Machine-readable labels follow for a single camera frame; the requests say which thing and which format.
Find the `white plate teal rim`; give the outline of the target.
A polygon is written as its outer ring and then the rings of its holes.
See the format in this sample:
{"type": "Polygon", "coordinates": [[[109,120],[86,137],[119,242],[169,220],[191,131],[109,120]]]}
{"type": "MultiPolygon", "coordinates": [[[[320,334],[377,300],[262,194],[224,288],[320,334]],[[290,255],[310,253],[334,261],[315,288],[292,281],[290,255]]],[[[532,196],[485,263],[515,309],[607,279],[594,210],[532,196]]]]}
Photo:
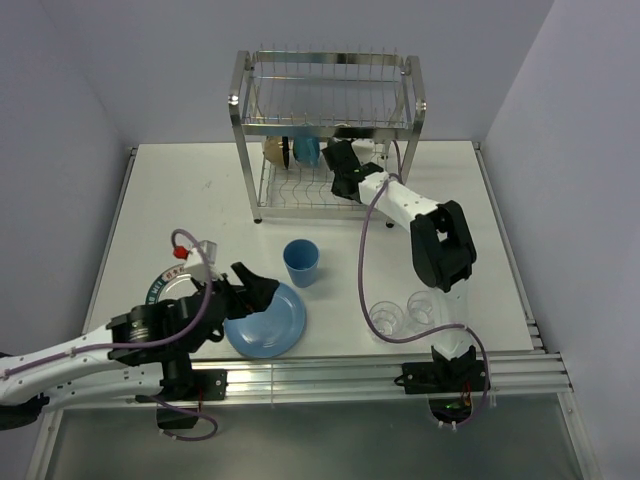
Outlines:
{"type": "Polygon", "coordinates": [[[193,295],[197,287],[191,275],[181,264],[171,266],[152,281],[145,295],[145,304],[154,305],[164,300],[177,300],[193,295]]]}

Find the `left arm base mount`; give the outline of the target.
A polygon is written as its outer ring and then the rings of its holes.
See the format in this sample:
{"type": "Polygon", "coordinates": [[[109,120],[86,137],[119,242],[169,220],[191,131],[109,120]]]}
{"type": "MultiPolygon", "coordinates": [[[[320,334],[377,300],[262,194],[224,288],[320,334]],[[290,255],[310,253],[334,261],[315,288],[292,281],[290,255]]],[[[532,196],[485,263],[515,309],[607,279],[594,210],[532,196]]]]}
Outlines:
{"type": "Polygon", "coordinates": [[[225,369],[195,370],[192,384],[176,399],[170,399],[167,394],[136,395],[135,402],[156,406],[156,424],[161,435],[186,442],[206,440],[218,432],[219,425],[204,412],[204,404],[206,401],[225,399],[227,378],[228,371],[225,369]],[[199,420],[211,424],[209,433],[196,437],[183,434],[183,431],[194,429],[199,420]]]}

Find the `blue plastic tumbler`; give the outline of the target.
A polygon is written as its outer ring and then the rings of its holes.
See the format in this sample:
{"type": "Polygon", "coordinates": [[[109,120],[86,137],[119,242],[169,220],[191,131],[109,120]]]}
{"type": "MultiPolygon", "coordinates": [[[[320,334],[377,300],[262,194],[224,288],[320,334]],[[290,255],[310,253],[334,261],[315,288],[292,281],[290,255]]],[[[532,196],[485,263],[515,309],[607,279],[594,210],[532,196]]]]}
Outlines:
{"type": "Polygon", "coordinates": [[[308,239],[289,242],[283,250],[283,261],[295,286],[307,288],[317,277],[320,252],[315,243],[308,239]]]}

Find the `blue flower mug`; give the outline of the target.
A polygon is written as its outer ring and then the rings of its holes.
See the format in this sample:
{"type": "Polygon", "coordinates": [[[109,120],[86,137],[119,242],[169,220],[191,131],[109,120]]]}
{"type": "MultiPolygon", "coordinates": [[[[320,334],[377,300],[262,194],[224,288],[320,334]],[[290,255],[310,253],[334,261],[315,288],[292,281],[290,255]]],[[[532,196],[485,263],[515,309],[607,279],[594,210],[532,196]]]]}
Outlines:
{"type": "Polygon", "coordinates": [[[293,155],[302,165],[312,168],[319,166],[320,141],[315,136],[297,136],[293,140],[293,155]]]}

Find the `black bowl tan outside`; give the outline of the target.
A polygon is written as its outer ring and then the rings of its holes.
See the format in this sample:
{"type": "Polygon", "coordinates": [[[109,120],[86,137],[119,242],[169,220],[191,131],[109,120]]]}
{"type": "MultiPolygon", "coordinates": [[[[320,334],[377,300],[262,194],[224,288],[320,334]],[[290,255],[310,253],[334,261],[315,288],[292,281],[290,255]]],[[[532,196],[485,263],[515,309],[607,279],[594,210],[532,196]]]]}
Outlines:
{"type": "Polygon", "coordinates": [[[267,136],[263,142],[264,158],[278,168],[288,170],[290,164],[290,143],[286,136],[267,136]]]}

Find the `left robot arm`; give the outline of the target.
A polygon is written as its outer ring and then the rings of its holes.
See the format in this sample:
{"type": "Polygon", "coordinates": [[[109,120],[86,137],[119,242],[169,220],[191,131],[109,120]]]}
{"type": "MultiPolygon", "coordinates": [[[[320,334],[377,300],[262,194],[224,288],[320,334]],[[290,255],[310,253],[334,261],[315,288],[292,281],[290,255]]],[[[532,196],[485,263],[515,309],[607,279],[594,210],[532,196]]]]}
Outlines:
{"type": "Polygon", "coordinates": [[[184,271],[200,285],[192,295],[140,305],[108,324],[57,345],[24,356],[1,359],[1,428],[29,425],[53,397],[50,387],[65,385],[102,371],[145,364],[171,363],[159,377],[159,388],[172,399],[183,399],[195,386],[189,355],[207,341],[224,338],[226,320],[266,311],[280,286],[275,279],[258,276],[242,263],[232,265],[240,279],[231,284],[227,275],[204,263],[185,265],[184,271]]]}

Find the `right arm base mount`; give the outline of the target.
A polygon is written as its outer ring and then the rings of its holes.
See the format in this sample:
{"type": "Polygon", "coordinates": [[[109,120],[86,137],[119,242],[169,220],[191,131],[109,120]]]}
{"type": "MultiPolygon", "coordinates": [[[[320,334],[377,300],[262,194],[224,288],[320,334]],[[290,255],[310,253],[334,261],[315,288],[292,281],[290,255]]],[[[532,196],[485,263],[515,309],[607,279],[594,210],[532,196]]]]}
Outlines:
{"type": "Polygon", "coordinates": [[[490,385],[485,364],[477,358],[475,346],[451,360],[435,348],[432,355],[430,361],[403,363],[394,384],[402,387],[407,395],[483,392],[490,385]]]}

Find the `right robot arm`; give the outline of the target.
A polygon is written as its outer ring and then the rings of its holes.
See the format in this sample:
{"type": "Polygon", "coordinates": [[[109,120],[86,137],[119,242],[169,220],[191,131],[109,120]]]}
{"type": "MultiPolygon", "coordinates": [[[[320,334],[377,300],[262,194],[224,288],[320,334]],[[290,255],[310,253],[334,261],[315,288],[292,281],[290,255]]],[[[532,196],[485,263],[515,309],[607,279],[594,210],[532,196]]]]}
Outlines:
{"type": "Polygon", "coordinates": [[[398,172],[388,172],[372,162],[361,163],[349,140],[331,140],[322,153],[334,174],[332,193],[367,207],[358,249],[357,290],[373,335],[397,345],[431,337],[433,388],[454,391],[470,386],[487,391],[488,355],[469,326],[468,280],[477,252],[461,205],[431,200],[409,189],[398,172]],[[384,332],[374,323],[373,310],[366,304],[365,246],[375,211],[409,233],[413,269],[426,287],[438,292],[436,316],[425,330],[409,337],[384,332]]]}

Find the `blue round plate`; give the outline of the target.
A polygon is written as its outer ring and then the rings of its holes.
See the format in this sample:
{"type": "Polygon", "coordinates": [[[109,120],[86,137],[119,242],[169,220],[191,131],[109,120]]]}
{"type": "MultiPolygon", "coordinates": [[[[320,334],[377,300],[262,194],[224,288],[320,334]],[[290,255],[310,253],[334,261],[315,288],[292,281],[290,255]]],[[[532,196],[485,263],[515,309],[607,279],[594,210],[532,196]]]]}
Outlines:
{"type": "Polygon", "coordinates": [[[239,354],[266,359],[293,348],[302,337],[306,323],[304,302],[294,289],[281,283],[264,312],[226,320],[224,329],[226,339],[239,354]]]}

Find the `clear glass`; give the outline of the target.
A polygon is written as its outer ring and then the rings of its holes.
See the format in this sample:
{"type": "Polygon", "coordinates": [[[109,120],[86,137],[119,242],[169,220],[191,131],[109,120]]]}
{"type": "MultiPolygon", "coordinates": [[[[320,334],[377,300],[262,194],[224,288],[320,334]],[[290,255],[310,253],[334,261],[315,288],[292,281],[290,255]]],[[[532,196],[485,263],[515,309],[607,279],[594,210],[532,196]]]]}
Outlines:
{"type": "Polygon", "coordinates": [[[377,302],[370,308],[369,316],[375,330],[386,337],[398,338],[404,328],[404,312],[394,302],[377,302]]]}
{"type": "Polygon", "coordinates": [[[407,316],[415,324],[429,326],[434,323],[434,297],[430,291],[418,291],[407,300],[407,316]]]}

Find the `light grey mug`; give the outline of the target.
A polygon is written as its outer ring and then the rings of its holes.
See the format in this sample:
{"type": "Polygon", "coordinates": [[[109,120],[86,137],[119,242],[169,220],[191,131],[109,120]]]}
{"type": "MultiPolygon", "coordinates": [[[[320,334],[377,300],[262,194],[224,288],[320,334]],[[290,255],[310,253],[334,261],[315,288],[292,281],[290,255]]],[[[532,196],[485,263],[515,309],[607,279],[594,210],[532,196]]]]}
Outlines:
{"type": "Polygon", "coordinates": [[[375,143],[370,139],[356,139],[351,147],[361,163],[369,162],[375,156],[375,143]]]}

